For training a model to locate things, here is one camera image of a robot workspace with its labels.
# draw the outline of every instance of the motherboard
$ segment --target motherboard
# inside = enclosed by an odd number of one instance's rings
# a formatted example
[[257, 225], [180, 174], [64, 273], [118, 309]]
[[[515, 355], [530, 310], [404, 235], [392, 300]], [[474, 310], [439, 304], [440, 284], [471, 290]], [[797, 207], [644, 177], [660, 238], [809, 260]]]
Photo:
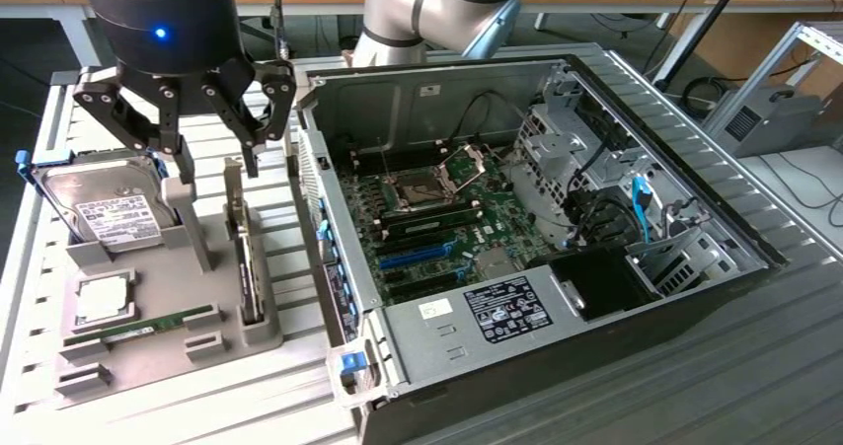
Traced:
[[463, 145], [431, 166], [339, 174], [387, 305], [518, 272], [553, 252], [490, 148]]

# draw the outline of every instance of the hard drive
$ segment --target hard drive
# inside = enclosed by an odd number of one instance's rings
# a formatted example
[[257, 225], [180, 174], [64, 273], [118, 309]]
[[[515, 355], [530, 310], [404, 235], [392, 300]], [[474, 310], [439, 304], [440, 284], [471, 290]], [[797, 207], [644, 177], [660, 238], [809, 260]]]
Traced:
[[36, 161], [32, 178], [76, 241], [98, 241], [112, 253], [157, 245], [160, 230], [177, 223], [160, 162], [128, 149], [56, 160]]

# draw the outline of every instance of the hard drive label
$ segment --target hard drive label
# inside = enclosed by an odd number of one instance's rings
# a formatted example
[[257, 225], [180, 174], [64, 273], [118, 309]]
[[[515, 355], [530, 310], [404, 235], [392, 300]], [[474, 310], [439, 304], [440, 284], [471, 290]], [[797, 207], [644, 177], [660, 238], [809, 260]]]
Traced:
[[463, 295], [489, 343], [553, 325], [526, 277], [487, 285]]
[[143, 195], [78, 203], [76, 210], [105, 246], [160, 236]]

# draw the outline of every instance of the slatted metal surface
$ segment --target slatted metal surface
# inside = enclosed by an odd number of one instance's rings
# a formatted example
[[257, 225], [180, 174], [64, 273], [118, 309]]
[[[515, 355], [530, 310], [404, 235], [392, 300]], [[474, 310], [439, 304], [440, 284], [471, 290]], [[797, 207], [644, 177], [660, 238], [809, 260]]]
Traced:
[[[418, 443], [839, 442], [843, 268], [836, 257], [765, 190], [748, 182], [752, 176], [734, 172], [688, 122], [669, 115], [666, 102], [646, 92], [615, 57], [594, 45], [579, 44], [526, 51], [581, 56], [790, 265], [669, 343]], [[502, 56], [522, 53], [523, 49], [515, 49]], [[300, 69], [335, 65], [336, 61], [314, 60]], [[253, 94], [247, 100], [260, 102]], [[101, 142], [108, 135], [84, 113], [70, 111], [70, 104], [64, 105], [64, 112], [72, 119], [66, 125], [70, 145], [108, 146]], [[188, 119], [184, 133], [197, 159], [197, 209], [216, 210], [223, 197], [216, 164], [235, 154], [236, 144], [209, 116]], [[201, 438], [213, 443], [354, 443], [350, 415], [332, 404], [327, 388], [323, 320], [306, 275], [279, 147], [263, 156], [261, 168], [260, 178], [245, 184], [245, 199], [265, 216], [264, 243], [284, 345], [60, 412], [50, 411], [40, 398], [46, 394], [44, 351], [52, 347], [54, 322], [50, 297], [60, 281], [42, 269], [61, 260], [62, 227], [41, 210], [0, 396], [1, 416], [9, 414], [24, 433], [62, 442], [108, 438], [110, 442], [172, 443]], [[29, 335], [32, 329], [44, 332]]]
[[[252, 111], [261, 109], [264, 102], [255, 90], [244, 96]], [[137, 98], [131, 103], [152, 114], [151, 106]], [[76, 152], [120, 147], [69, 99], [57, 110], [62, 124], [56, 147], [64, 144]], [[196, 212], [199, 216], [219, 213], [225, 199], [223, 158], [236, 156], [239, 146], [211, 116], [183, 119], [181, 132], [196, 162]], [[175, 166], [167, 166], [175, 173]], [[61, 270], [68, 263], [66, 228], [49, 207], [41, 208], [2, 384], [4, 415], [10, 415], [10, 423], [26, 440], [100, 443], [132, 441], [135, 437], [144, 443], [197, 438], [203, 443], [247, 443], [273, 436], [284, 444], [355, 443], [351, 415], [331, 401], [324, 368], [327, 335], [279, 142], [268, 144], [259, 168], [256, 179], [243, 178], [243, 190], [245, 201], [260, 214], [284, 344], [60, 411], [54, 410], [52, 392], [52, 356], [58, 343]]]

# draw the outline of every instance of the gray robot arm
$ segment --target gray robot arm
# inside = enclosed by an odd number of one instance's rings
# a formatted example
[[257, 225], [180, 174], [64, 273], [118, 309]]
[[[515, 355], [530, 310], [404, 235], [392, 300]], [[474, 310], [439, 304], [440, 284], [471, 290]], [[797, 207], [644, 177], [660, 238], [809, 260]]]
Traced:
[[513, 30], [518, 0], [366, 0], [354, 67], [423, 61], [423, 41], [487, 58]]

